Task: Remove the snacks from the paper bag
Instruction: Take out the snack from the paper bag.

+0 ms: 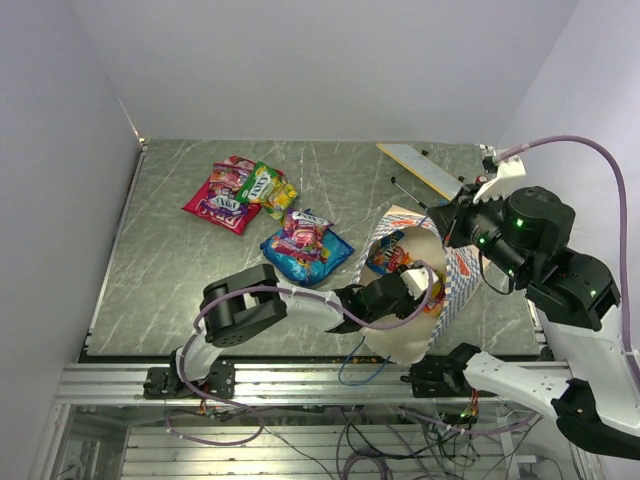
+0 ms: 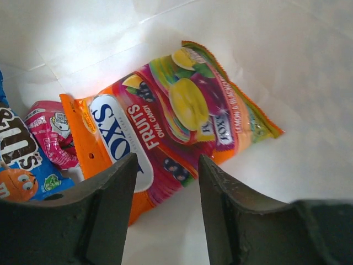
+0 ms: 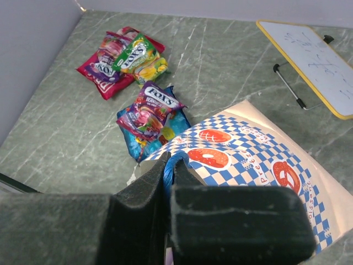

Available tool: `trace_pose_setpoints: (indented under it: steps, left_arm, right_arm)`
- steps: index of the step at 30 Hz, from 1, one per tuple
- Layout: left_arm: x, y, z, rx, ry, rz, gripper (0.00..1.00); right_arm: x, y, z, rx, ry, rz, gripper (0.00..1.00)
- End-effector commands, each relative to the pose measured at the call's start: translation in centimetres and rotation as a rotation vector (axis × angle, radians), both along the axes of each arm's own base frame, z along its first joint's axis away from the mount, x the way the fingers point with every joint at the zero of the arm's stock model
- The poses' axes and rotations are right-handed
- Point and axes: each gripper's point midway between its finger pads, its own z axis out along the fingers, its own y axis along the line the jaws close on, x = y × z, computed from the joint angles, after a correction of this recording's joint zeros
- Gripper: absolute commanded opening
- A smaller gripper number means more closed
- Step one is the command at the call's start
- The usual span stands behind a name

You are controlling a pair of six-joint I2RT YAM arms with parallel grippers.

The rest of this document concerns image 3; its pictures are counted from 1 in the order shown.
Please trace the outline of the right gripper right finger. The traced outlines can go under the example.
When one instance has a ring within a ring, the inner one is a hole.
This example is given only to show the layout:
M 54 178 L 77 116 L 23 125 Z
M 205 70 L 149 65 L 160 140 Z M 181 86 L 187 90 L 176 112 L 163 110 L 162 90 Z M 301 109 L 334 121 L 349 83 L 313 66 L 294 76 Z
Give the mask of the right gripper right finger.
M 207 186 L 179 161 L 170 209 L 175 264 L 299 264 L 316 248 L 299 196 L 285 187 Z

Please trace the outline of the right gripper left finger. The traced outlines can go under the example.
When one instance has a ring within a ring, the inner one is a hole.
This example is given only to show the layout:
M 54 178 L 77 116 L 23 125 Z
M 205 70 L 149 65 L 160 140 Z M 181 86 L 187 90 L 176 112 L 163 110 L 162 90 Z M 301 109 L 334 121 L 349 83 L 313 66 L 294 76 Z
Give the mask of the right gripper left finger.
M 1 192 L 1 263 L 163 264 L 169 158 L 116 194 Z

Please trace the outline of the blue snack bag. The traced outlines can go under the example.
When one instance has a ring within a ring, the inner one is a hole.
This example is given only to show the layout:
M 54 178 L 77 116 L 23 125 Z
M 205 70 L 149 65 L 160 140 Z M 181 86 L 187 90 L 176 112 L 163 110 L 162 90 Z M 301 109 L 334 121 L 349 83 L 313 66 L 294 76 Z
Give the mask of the blue snack bag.
M 117 112 L 129 155 L 138 163 L 191 127 L 186 106 L 173 92 L 148 81 L 135 101 Z

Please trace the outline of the blue checkered paper bag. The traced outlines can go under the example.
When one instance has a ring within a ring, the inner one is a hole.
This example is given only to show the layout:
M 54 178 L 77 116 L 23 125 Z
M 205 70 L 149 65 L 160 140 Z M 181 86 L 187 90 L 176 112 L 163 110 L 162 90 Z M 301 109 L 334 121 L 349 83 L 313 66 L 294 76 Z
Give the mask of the blue checkered paper bag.
M 183 151 L 209 186 L 282 186 L 301 199 L 321 252 L 352 229 L 352 195 L 248 101 L 187 129 L 147 157 Z

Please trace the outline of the purple Fox's berries candy bag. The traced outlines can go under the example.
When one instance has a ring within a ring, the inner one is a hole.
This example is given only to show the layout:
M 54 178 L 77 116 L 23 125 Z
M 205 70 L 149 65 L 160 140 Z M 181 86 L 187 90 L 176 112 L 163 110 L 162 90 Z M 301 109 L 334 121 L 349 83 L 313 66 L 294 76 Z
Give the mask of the purple Fox's berries candy bag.
M 129 109 L 116 122 L 137 138 L 151 142 L 164 128 L 168 116 L 184 107 L 183 103 L 154 82 L 148 81 Z

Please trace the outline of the red snack bag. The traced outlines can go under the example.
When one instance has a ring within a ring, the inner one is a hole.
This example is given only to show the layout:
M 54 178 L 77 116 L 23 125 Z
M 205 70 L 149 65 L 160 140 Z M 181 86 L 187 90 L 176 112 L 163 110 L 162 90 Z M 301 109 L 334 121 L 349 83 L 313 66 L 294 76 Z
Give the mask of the red snack bag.
M 132 28 L 130 26 L 123 27 L 119 29 L 117 32 L 119 35 L 128 37 L 131 39 L 131 41 L 137 36 L 139 33 L 138 30 L 135 28 Z M 128 87 L 131 83 L 135 81 L 133 75 L 125 74 L 125 73 L 120 73 L 120 79 L 115 82 L 103 82 L 95 77 L 93 77 L 88 71 L 84 69 L 84 66 L 86 66 L 88 63 L 93 62 L 94 59 L 96 59 L 96 52 L 86 61 L 84 62 L 81 66 L 79 66 L 76 70 L 82 74 L 85 78 L 88 80 L 92 81 L 95 86 L 97 87 L 99 93 L 103 97 L 103 99 L 108 100 L 112 96 L 114 96 L 117 92 L 125 89 Z

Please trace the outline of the yellow green candy wrapper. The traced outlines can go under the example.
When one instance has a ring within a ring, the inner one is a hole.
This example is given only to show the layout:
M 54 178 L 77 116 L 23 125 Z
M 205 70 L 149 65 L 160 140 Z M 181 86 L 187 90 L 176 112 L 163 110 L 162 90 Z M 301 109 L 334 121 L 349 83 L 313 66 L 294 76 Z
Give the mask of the yellow green candy wrapper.
M 122 51 L 112 65 L 113 70 L 133 75 L 140 87 L 155 81 L 168 70 L 167 60 L 157 48 L 139 33 Z

